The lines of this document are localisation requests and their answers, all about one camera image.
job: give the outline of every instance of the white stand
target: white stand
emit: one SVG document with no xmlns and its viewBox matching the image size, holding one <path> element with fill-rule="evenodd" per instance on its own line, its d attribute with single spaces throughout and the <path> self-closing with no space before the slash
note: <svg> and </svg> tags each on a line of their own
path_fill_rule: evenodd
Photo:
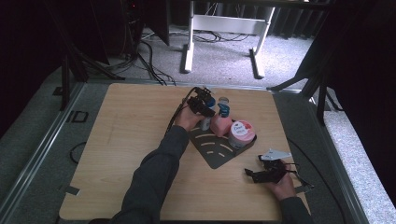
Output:
<svg viewBox="0 0 396 224">
<path fill-rule="evenodd" d="M 251 60 L 258 78 L 264 77 L 263 66 L 260 51 L 267 36 L 271 19 L 274 14 L 274 7 L 270 7 L 270 13 L 266 13 L 264 20 L 252 20 L 241 18 L 229 18 L 219 16 L 206 16 L 194 14 L 195 2 L 190 2 L 190 24 L 189 24 L 189 44 L 187 46 L 186 64 L 184 70 L 186 73 L 192 71 L 192 56 L 194 53 L 193 32 L 194 30 L 206 30 L 213 32 L 236 33 L 245 35 L 260 35 L 259 43 L 256 48 L 250 50 Z"/>
</svg>

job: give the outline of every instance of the wooden tabletop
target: wooden tabletop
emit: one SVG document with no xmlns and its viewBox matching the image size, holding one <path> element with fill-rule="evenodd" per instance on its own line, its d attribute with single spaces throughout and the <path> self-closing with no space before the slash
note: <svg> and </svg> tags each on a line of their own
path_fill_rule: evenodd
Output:
<svg viewBox="0 0 396 224">
<path fill-rule="evenodd" d="M 112 84 L 70 186 L 60 216 L 68 220 L 113 217 L 134 170 L 157 148 L 169 120 L 191 87 Z M 269 148 L 290 152 L 273 96 L 268 91 L 214 89 L 229 98 L 230 116 L 249 121 L 258 136 L 253 147 L 211 169 L 189 143 L 165 199 L 162 220 L 280 220 L 278 203 L 244 168 L 262 170 L 257 156 Z M 299 195 L 305 202 L 303 194 Z"/>
</svg>

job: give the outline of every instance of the black jacket sleeve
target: black jacket sleeve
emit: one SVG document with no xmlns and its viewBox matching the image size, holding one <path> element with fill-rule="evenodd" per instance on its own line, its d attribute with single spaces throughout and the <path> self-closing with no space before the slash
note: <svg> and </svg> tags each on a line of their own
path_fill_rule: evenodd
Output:
<svg viewBox="0 0 396 224">
<path fill-rule="evenodd" d="M 282 224 L 314 223 L 299 197 L 291 197 L 280 201 L 280 210 L 282 211 Z"/>
<path fill-rule="evenodd" d="M 110 223 L 160 223 L 163 201 L 177 174 L 179 160 L 186 150 L 186 130 L 174 125 L 134 172 L 121 211 Z"/>
</svg>

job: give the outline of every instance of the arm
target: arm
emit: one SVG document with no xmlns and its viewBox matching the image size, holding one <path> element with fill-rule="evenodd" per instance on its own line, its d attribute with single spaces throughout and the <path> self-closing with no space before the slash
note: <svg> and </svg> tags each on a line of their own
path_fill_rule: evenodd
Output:
<svg viewBox="0 0 396 224">
<path fill-rule="evenodd" d="M 195 115 L 184 108 L 175 120 L 175 125 L 134 171 L 131 187 L 125 194 L 121 211 L 110 223 L 160 223 L 163 201 L 177 174 L 179 160 L 189 137 L 187 132 L 203 116 Z"/>
<path fill-rule="evenodd" d="M 303 201 L 297 197 L 293 181 L 290 174 L 286 173 L 278 183 L 265 183 L 280 203 L 282 212 L 282 224 L 310 224 L 314 223 L 312 217 L 303 204 Z"/>
</svg>

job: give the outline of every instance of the cable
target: cable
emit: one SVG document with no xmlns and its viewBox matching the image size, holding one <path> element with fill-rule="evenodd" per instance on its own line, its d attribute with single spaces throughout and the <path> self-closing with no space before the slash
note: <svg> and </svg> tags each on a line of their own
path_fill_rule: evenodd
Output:
<svg viewBox="0 0 396 224">
<path fill-rule="evenodd" d="M 76 159 L 75 159 L 74 156 L 73 156 L 74 150 L 75 150 L 76 148 L 80 147 L 80 146 L 85 145 L 85 144 L 87 144 L 87 142 L 82 142 L 82 143 L 79 143 L 79 144 L 75 145 L 74 147 L 72 147 L 72 149 L 70 149 L 69 157 L 70 157 L 70 160 L 72 160 L 73 163 L 78 164 L 78 161 L 76 161 Z"/>
<path fill-rule="evenodd" d="M 323 175 L 319 171 L 318 167 L 311 161 L 311 159 L 306 155 L 306 153 L 303 152 L 303 150 L 294 141 L 292 141 L 288 137 L 286 137 L 286 138 L 288 139 L 289 142 L 291 142 L 295 147 L 297 147 L 300 150 L 300 152 L 306 157 L 306 159 L 311 163 L 311 165 L 317 171 L 318 175 L 322 179 L 322 181 L 323 181 L 324 185 L 326 186 L 327 190 L 330 192 L 330 194 L 332 195 L 332 198 L 334 199 L 335 203 L 337 204 L 337 207 L 340 210 L 341 216 L 343 218 L 343 223 L 347 223 L 346 215 L 345 215 L 343 209 L 341 208 L 341 204 L 338 202 L 337 198 L 335 197 L 334 193 L 332 192 L 332 189 L 330 188 L 329 184 L 326 182 L 325 178 L 323 177 Z"/>
<path fill-rule="evenodd" d="M 300 176 L 300 171 L 299 171 L 300 165 L 299 164 L 297 164 L 297 163 L 286 163 L 286 164 L 294 164 L 296 166 L 297 171 L 286 170 L 286 172 L 294 174 L 297 177 L 297 179 L 303 184 L 303 187 L 308 188 L 308 190 L 312 190 L 315 187 L 315 186 L 311 185 L 310 183 L 308 183 L 306 180 L 304 180 Z"/>
<path fill-rule="evenodd" d="M 140 41 L 142 44 L 146 45 L 148 47 L 149 55 L 148 55 L 148 63 L 143 59 L 143 57 L 138 54 L 140 59 L 142 60 L 143 65 L 148 69 L 148 71 L 154 76 L 155 79 L 161 84 L 167 86 L 166 82 L 157 75 L 157 73 L 154 71 L 153 65 L 152 65 L 152 47 L 149 43 L 141 40 Z"/>
<path fill-rule="evenodd" d="M 119 74 L 121 72 L 124 72 L 126 70 L 128 70 L 136 61 L 136 58 L 132 57 L 132 55 L 130 54 L 125 54 L 125 59 L 123 62 L 121 63 L 116 63 L 113 65 L 108 65 L 108 66 L 103 66 L 107 71 L 109 72 L 113 72 L 115 70 L 118 69 L 123 69 L 122 71 L 119 72 L 113 72 L 114 74 Z M 98 72 L 98 70 L 96 68 L 94 68 L 93 66 L 91 66 L 90 64 L 83 62 L 85 68 L 87 69 L 87 72 L 89 72 L 92 75 L 101 75 L 101 72 Z"/>
<path fill-rule="evenodd" d="M 155 35 L 155 33 L 151 33 L 151 34 L 148 34 L 148 35 L 146 35 L 146 36 L 142 36 L 142 37 L 140 38 L 140 40 L 147 39 L 147 38 L 149 38 L 149 37 L 152 36 L 152 35 Z"/>
<path fill-rule="evenodd" d="M 328 91 L 326 91 L 326 96 L 329 98 L 330 103 L 332 104 L 332 107 L 334 107 L 335 110 L 344 111 L 343 108 L 340 108 L 340 107 L 338 106 L 338 104 L 335 103 L 334 99 L 330 96 L 330 94 L 329 94 Z"/>
<path fill-rule="evenodd" d="M 237 4 L 237 5 L 235 6 L 235 11 L 236 11 L 236 17 L 237 17 L 237 18 L 240 18 L 241 15 L 240 15 L 239 13 L 241 12 L 241 6 L 240 6 L 239 4 Z"/>
<path fill-rule="evenodd" d="M 221 34 L 219 33 L 215 33 L 212 31 L 199 31 L 196 30 L 194 31 L 195 34 L 198 35 L 193 35 L 193 38 L 195 41 L 199 41 L 199 42 L 204 42 L 204 43 L 218 43 L 218 42 L 228 42 L 228 41 L 243 41 L 245 39 L 247 39 L 250 35 L 245 35 L 245 37 L 241 38 L 241 39 L 237 39 L 240 36 L 243 36 L 243 34 L 237 35 L 236 37 L 233 38 L 224 38 L 223 36 L 221 36 Z M 170 33 L 169 36 L 185 36 L 188 35 L 189 32 L 188 31 L 184 31 L 184 32 L 173 32 Z M 201 35 L 213 35 L 213 39 L 209 39 L 209 38 L 205 38 L 202 36 L 199 36 L 199 34 Z M 149 36 L 156 36 L 154 33 L 151 34 L 147 34 L 147 36 L 145 36 L 144 38 L 147 38 Z"/>
<path fill-rule="evenodd" d="M 191 93 L 195 90 L 195 88 L 196 88 L 196 87 L 192 88 L 192 89 L 189 91 L 189 93 L 187 93 L 186 97 L 183 98 L 183 100 L 181 101 L 181 104 L 177 107 L 177 109 L 176 109 L 174 115 L 172 116 L 171 120 L 169 120 L 169 124 L 168 124 L 168 127 L 166 128 L 165 135 L 166 135 L 166 134 L 169 132 L 169 130 L 171 129 L 173 123 L 175 122 L 175 119 L 176 119 L 178 113 L 180 113 L 180 111 L 181 111 L 182 109 L 184 109 L 184 108 L 187 107 L 187 106 L 184 106 L 184 107 L 182 107 L 182 106 L 187 102 L 187 100 L 189 99 Z"/>
<path fill-rule="evenodd" d="M 158 76 L 165 76 L 168 77 L 168 80 L 172 81 L 173 84 L 176 86 L 176 82 L 175 79 L 169 75 L 167 75 L 165 72 L 161 71 L 160 69 L 158 69 L 157 67 L 155 67 L 154 65 L 151 65 L 155 70 L 157 70 L 160 73 L 156 73 Z"/>
<path fill-rule="evenodd" d="M 206 16 L 209 15 L 209 11 L 210 11 L 213 7 L 214 7 L 214 9 L 213 9 L 212 16 L 215 15 L 216 9 L 217 9 L 217 7 L 218 7 L 218 3 L 213 3 L 212 6 L 210 6 L 210 8 L 209 8 L 209 9 L 206 11 L 206 13 L 205 13 Z"/>
</svg>

